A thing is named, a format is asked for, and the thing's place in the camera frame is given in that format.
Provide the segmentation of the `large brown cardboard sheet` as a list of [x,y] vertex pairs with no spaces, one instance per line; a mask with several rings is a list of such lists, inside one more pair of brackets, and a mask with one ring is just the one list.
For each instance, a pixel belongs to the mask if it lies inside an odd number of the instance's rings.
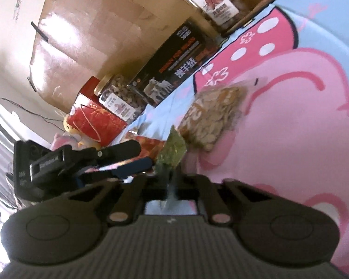
[[34,87],[69,112],[90,77],[135,77],[188,19],[216,36],[184,0],[45,0],[30,62]]

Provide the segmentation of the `black open cardboard box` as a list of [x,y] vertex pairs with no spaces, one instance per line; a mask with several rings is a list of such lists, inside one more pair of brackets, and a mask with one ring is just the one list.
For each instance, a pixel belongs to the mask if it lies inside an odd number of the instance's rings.
[[157,106],[218,49],[217,42],[188,19],[160,46],[128,88]]

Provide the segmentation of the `clear bag of nuts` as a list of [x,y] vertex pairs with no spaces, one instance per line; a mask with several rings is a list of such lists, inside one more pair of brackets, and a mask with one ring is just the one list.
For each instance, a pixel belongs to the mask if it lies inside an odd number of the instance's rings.
[[178,131],[190,149],[210,152],[224,133],[234,130],[247,114],[252,94],[267,84],[266,77],[229,85],[205,87],[193,99]]

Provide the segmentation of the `nut jar beside red box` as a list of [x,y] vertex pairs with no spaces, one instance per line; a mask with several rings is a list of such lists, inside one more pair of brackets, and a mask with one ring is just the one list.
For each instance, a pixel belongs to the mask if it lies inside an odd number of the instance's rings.
[[131,91],[119,74],[107,74],[94,89],[99,103],[127,124],[134,122],[145,110],[147,103]]

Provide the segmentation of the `cartoon pig bed sheet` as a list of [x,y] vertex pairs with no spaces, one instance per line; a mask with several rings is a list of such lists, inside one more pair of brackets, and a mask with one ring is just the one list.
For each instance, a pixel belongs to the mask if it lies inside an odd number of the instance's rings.
[[242,122],[183,169],[327,213],[341,234],[333,264],[349,274],[349,0],[275,0],[134,127],[164,140],[197,90],[247,79],[260,83]]

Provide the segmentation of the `orange red snack packet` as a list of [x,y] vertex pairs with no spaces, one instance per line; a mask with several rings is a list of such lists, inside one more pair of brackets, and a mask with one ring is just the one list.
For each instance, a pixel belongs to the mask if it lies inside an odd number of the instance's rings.
[[136,140],[141,145],[141,153],[137,157],[133,157],[132,159],[127,159],[125,161],[120,161],[118,163],[104,166],[99,169],[100,171],[113,170],[118,168],[119,166],[123,166],[144,157],[150,157],[153,161],[156,161],[159,152],[162,150],[166,143],[165,140],[153,139],[150,137],[134,134],[133,132],[127,132],[120,140],[120,143],[127,142],[128,140]]

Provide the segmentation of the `green snack packet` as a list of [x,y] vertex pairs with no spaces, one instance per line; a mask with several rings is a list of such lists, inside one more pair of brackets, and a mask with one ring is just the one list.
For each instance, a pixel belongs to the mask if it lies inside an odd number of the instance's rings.
[[158,154],[154,170],[158,177],[169,181],[187,153],[187,144],[177,129],[172,126],[164,147]]

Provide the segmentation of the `yellow plush toy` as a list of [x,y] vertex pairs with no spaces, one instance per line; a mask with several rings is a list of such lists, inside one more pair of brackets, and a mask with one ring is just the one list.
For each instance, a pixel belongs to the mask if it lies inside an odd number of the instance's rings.
[[70,135],[76,139],[78,148],[86,149],[86,148],[93,147],[95,149],[100,149],[101,146],[99,143],[95,142],[90,137],[88,137],[84,133],[78,131],[76,128],[73,128],[70,124],[68,124],[67,122],[68,116],[69,114],[66,114],[63,120],[64,129],[67,135]]

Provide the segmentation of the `pink white plush toy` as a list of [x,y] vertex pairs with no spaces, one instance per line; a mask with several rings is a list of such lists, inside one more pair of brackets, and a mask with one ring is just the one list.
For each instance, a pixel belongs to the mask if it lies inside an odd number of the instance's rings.
[[80,141],[81,137],[78,134],[65,132],[64,134],[60,135],[56,133],[51,144],[50,150],[54,151],[63,146],[71,146],[73,150],[78,150]]

